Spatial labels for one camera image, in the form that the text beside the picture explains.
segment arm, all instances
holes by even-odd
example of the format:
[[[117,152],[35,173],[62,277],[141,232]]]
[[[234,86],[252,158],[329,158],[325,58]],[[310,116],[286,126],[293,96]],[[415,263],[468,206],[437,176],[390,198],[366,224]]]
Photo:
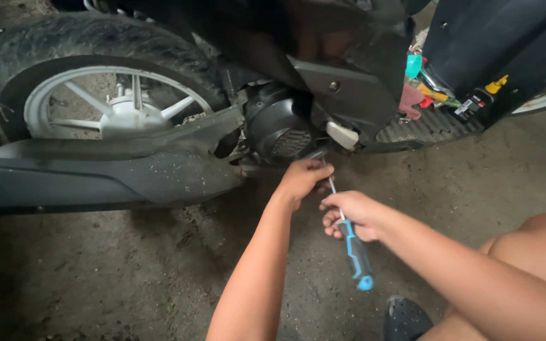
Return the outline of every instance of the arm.
[[[275,340],[282,308],[290,218],[316,183],[332,174],[321,161],[292,163],[218,301],[208,341]]]
[[[324,199],[341,207],[365,241],[380,240],[492,340],[546,340],[546,282],[469,249],[358,192]],[[326,233],[338,210],[324,217]]]

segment bottle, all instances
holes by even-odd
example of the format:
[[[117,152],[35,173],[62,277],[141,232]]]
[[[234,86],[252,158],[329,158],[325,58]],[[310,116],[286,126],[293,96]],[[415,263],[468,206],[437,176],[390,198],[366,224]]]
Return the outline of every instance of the bottle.
[[[504,75],[503,78],[496,82],[491,82],[485,86],[485,89],[475,88],[467,94],[467,100],[454,111],[454,115],[459,121],[466,123],[486,105],[491,105],[496,99],[496,93],[507,83],[509,75]]]

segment blue screwdriver handle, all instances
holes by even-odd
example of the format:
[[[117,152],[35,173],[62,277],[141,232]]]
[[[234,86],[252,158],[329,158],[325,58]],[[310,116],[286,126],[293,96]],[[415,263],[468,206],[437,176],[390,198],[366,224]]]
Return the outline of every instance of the blue screwdriver handle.
[[[353,279],[357,280],[357,289],[362,291],[371,290],[374,287],[372,267],[366,249],[361,240],[355,235],[353,221],[341,220],[338,224],[340,232],[345,236],[347,243],[347,255],[353,268]]]

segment hand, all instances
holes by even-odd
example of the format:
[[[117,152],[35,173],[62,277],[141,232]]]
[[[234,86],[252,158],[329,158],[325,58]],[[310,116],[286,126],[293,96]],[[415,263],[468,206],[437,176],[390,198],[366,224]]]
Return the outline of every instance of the hand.
[[[294,210],[297,210],[300,201],[312,190],[323,193],[330,188],[327,179],[333,172],[334,167],[325,166],[323,161],[318,159],[294,161],[286,170],[276,193],[288,197],[294,204]]]
[[[342,239],[338,229],[340,211],[342,209],[346,219],[355,223],[355,234],[364,242],[380,239],[386,227],[387,217],[397,211],[367,197],[364,193],[350,190],[331,194],[319,205],[321,211],[329,210],[323,217],[323,226],[329,236]]]

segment screwdriver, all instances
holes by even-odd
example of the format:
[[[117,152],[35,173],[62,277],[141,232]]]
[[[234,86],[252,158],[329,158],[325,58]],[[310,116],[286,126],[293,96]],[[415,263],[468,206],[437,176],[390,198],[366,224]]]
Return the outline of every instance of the screwdriver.
[[[328,178],[332,193],[336,193],[336,187],[332,177]],[[353,270],[353,279],[357,281],[357,289],[362,291],[371,290],[374,287],[374,278],[372,273],[372,267],[370,266],[370,260],[366,249],[361,244],[361,240],[353,232],[355,230],[355,224],[353,221],[346,219],[343,210],[338,208],[340,212],[340,222],[338,228],[345,237],[347,243],[347,255],[349,256],[349,262]]]

